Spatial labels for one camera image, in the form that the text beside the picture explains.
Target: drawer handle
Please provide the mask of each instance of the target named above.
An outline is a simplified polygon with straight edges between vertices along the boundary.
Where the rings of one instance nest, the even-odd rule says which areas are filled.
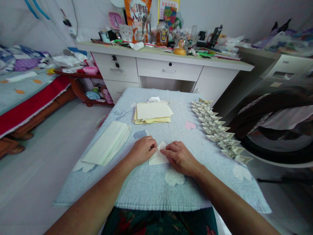
[[[110,70],[112,70],[112,71],[119,71],[119,72],[125,72],[125,69],[113,69],[113,68],[110,68]]]
[[[163,72],[176,73],[176,70],[162,70]]]

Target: desk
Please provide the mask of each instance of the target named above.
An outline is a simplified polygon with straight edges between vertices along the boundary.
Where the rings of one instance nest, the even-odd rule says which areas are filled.
[[[142,87],[198,93],[213,100],[213,106],[240,70],[254,68],[242,61],[180,56],[159,48],[135,51],[92,42],[76,46],[92,53],[115,103],[126,88]]]
[[[77,97],[80,98],[81,101],[85,103],[88,107],[92,107],[94,104],[114,106],[114,104],[108,104],[107,102],[99,102],[96,100],[89,99],[85,95],[85,89],[83,85],[78,80],[75,79],[77,77],[103,79],[100,73],[98,73],[97,75],[91,75],[91,74],[85,74],[85,73],[64,73],[62,69],[63,68],[57,68],[54,70],[54,72],[58,75],[65,75],[68,77],[68,79],[71,82],[75,95],[77,95]]]

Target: pink bowl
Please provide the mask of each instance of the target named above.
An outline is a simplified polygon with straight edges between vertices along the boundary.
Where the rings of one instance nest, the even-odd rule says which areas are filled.
[[[84,67],[83,70],[87,74],[92,74],[92,75],[97,75],[99,72],[99,69],[96,66],[91,66],[91,67]]]

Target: lap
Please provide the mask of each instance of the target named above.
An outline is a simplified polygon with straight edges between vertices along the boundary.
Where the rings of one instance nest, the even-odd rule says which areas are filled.
[[[102,235],[163,233],[218,234],[213,208],[171,212],[126,210],[114,207],[102,231]]]

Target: light blue tablecloth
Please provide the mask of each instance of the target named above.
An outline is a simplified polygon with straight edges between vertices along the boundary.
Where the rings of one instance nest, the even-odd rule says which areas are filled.
[[[132,122],[134,105],[159,96],[169,102],[173,111],[170,123],[135,125]],[[128,88],[112,109],[86,151],[112,121],[132,126],[131,134],[117,155],[106,167],[81,162],[75,165],[58,197],[55,206],[70,206],[100,178],[108,173],[145,135],[152,135],[158,143],[182,141],[190,152],[213,174],[238,193],[260,213],[271,209],[246,166],[242,166],[220,153],[220,148],[206,138],[198,117],[192,112],[190,101],[199,99],[198,94],[178,91]],[[125,181],[115,204],[119,208],[136,210],[193,211],[210,207],[211,203],[196,182],[175,174],[170,164],[151,165],[148,162],[137,167]]]

